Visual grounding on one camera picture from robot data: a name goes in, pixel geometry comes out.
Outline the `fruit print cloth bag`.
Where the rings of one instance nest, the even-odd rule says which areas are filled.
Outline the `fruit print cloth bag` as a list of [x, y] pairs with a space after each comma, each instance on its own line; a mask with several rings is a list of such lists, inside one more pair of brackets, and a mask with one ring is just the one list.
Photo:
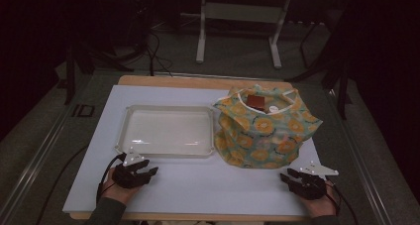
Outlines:
[[[249, 95], [264, 97], [264, 111], [246, 104]], [[269, 113], [269, 106], [278, 113]], [[220, 111], [214, 145], [229, 165], [246, 169], [278, 169], [299, 157], [322, 121], [313, 116], [295, 88], [254, 85], [232, 88], [213, 106]]]

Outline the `person's right hand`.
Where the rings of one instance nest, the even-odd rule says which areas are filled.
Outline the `person's right hand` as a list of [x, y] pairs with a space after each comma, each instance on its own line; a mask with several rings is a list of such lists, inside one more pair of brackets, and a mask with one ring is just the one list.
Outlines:
[[335, 216], [337, 214], [337, 203], [333, 193], [333, 183], [330, 180], [327, 180], [325, 184], [327, 194], [323, 197], [314, 200], [300, 199], [311, 218]]

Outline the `white plastic tray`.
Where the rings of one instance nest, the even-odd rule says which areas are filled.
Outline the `white plastic tray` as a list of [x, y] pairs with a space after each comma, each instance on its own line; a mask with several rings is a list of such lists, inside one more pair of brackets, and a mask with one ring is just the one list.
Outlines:
[[208, 158], [214, 152], [213, 111], [206, 106], [132, 105], [115, 149], [149, 157]]

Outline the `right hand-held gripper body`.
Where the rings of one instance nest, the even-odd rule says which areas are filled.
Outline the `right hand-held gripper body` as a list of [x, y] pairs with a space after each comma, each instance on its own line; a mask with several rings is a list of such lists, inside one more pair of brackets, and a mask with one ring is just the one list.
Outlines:
[[296, 170], [302, 172], [302, 177], [293, 178], [298, 183], [298, 186], [292, 189], [289, 188], [289, 190], [307, 200], [319, 199], [326, 195], [324, 176], [339, 174], [336, 169], [330, 169], [314, 162]]

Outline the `black stand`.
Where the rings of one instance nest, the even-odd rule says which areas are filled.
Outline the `black stand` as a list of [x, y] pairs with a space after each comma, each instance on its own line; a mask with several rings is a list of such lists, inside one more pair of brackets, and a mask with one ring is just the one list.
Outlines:
[[66, 70], [65, 75], [66, 79], [64, 81], [64, 87], [66, 89], [66, 98], [64, 101], [65, 105], [68, 105], [73, 96], [75, 95], [75, 64], [79, 66], [80, 70], [83, 73], [91, 74], [94, 70], [94, 66], [91, 58], [95, 57], [108, 65], [116, 68], [120, 71], [131, 72], [130, 68], [122, 66], [117, 63], [115, 60], [111, 59], [109, 56], [106, 56], [102, 52], [95, 50], [93, 47], [89, 46], [86, 43], [74, 43], [70, 44], [66, 48]]
[[348, 3], [343, 9], [327, 8], [320, 19], [330, 30], [330, 37], [316, 58], [305, 72], [287, 78], [287, 82], [299, 82], [318, 72], [326, 71], [321, 80], [324, 89], [333, 90], [339, 84], [337, 110], [343, 120], [346, 116], [346, 98], [349, 81], [349, 68], [352, 58], [352, 47], [355, 40], [353, 33], [354, 6]]

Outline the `brown box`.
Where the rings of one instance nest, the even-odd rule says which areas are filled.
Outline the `brown box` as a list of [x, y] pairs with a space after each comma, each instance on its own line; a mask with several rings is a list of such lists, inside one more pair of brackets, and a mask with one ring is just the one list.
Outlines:
[[257, 95], [249, 95], [246, 104], [256, 110], [264, 111], [264, 97]]

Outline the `person's left hand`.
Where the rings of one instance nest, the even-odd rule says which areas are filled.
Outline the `person's left hand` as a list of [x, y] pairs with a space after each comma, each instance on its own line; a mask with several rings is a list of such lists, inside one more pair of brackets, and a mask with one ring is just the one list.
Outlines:
[[135, 195], [141, 190], [141, 187], [134, 187], [134, 188], [124, 188], [119, 186], [113, 180], [113, 174], [115, 169], [110, 168], [108, 171], [107, 179], [103, 184], [103, 188], [100, 193], [100, 197], [107, 197], [110, 199], [114, 199], [127, 205]]

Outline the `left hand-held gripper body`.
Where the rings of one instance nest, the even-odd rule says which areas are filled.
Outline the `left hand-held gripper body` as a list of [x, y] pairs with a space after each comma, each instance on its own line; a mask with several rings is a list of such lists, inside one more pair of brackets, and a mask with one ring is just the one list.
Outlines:
[[130, 148], [127, 153], [123, 154], [123, 162], [115, 167], [113, 180], [121, 187], [134, 188], [141, 185], [137, 183], [139, 171], [132, 172], [132, 165], [145, 160], [133, 148]]

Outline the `white table mat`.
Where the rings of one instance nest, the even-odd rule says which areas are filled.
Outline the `white table mat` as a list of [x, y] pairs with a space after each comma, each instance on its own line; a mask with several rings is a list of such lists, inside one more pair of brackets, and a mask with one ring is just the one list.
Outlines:
[[[112, 88], [62, 211], [85, 219], [98, 183], [117, 155], [126, 109], [132, 105], [188, 105], [208, 109], [226, 90], [123, 86]], [[128, 205], [125, 217], [145, 220], [293, 221], [307, 216], [281, 182], [282, 169], [240, 169], [214, 153], [206, 158], [152, 158], [157, 175]]]

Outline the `white metal stand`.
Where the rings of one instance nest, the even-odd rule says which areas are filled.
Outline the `white metal stand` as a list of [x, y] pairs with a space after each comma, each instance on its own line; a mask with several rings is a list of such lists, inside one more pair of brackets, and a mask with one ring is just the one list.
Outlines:
[[277, 42], [290, 2], [291, 0], [283, 0], [281, 7], [267, 7], [200, 0], [199, 36], [195, 61], [203, 63], [205, 59], [207, 19], [258, 22], [276, 25], [275, 32], [268, 38], [268, 45], [273, 67], [276, 69], [282, 68]]

